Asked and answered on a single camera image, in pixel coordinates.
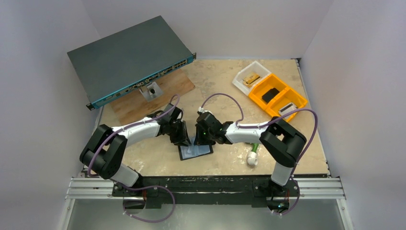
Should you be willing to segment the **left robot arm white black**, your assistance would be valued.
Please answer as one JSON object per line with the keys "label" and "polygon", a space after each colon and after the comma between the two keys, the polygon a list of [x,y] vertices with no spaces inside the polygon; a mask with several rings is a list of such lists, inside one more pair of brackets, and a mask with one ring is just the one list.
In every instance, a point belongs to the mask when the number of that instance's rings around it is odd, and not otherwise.
{"label": "left robot arm white black", "polygon": [[141,175],[122,163],[125,149],[147,138],[168,135],[175,146],[191,145],[186,123],[179,116],[182,110],[168,104],[163,111],[149,114],[142,120],[126,126],[96,128],[80,154],[79,160],[103,179],[124,185],[131,196],[142,192]]}

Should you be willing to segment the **gold striped card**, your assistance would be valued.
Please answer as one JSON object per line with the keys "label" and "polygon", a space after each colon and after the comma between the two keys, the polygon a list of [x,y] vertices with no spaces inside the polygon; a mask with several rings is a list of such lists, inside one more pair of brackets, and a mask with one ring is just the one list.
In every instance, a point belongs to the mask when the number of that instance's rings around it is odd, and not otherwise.
{"label": "gold striped card", "polygon": [[251,87],[257,80],[259,80],[261,78],[260,75],[258,75],[255,72],[250,73],[249,75],[247,75],[243,80],[243,84],[246,85],[247,87]]}

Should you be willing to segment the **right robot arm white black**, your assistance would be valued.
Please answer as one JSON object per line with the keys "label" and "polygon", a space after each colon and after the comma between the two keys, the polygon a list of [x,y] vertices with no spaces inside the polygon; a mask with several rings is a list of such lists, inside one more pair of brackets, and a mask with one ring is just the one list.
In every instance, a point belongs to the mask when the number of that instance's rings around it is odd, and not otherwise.
{"label": "right robot arm white black", "polygon": [[196,120],[199,141],[202,144],[261,144],[275,159],[275,167],[269,181],[269,189],[275,195],[287,190],[288,180],[307,142],[306,137],[283,119],[274,118],[271,124],[221,123],[210,112],[198,112]]}

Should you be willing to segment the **black leather card holder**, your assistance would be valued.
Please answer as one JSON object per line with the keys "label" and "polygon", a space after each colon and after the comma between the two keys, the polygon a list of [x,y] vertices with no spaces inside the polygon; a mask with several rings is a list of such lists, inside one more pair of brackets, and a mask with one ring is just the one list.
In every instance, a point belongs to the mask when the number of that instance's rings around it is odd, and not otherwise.
{"label": "black leather card holder", "polygon": [[188,160],[213,153],[212,145],[178,146],[180,160]]}

